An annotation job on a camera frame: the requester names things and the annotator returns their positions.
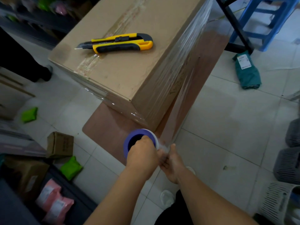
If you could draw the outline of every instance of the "gray plastic basket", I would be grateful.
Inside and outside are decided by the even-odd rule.
[[[283,149],[278,153],[273,173],[278,181],[300,185],[300,147]]]
[[[273,181],[261,193],[259,213],[275,225],[284,225],[291,192],[299,185]]]
[[[290,148],[300,147],[300,118],[291,121],[285,136],[285,142]]]

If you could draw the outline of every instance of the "purple cardboard core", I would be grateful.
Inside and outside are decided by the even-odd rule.
[[[124,151],[124,156],[125,158],[127,159],[127,155],[128,155],[128,152],[130,150],[130,148],[138,141],[142,138],[142,136],[148,136],[153,144],[154,144],[154,147],[156,147],[156,142],[155,142],[155,138],[154,136],[151,134],[151,132],[149,132],[148,130],[144,130],[144,129],[137,129],[137,130],[134,130],[132,131],[128,136],[127,138],[125,139],[124,141],[124,144],[123,144],[123,151]]]

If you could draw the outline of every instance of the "black metal table leg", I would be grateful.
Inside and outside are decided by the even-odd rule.
[[[242,43],[244,44],[244,46],[242,46],[242,45],[237,45],[237,44],[229,42],[227,44],[225,50],[231,51],[234,53],[242,53],[247,50],[249,54],[252,54],[254,47],[253,47],[252,43],[250,42],[248,36],[245,34],[242,26],[240,25],[240,23],[238,22],[238,20],[236,19],[235,15],[233,14],[233,12],[231,11],[231,9],[229,7],[230,4],[234,3],[237,0],[216,0],[216,1],[219,4],[222,11],[224,12],[227,19],[229,20],[233,29],[240,37]]]

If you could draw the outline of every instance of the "person's left hand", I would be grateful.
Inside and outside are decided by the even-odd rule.
[[[148,180],[159,165],[162,155],[163,151],[157,151],[152,140],[148,136],[143,136],[129,150],[126,168]]]

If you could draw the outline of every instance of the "yellow and black box cutter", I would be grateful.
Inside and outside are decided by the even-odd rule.
[[[93,49],[96,54],[119,50],[149,50],[153,46],[152,37],[143,33],[110,36],[83,42],[75,49]]]

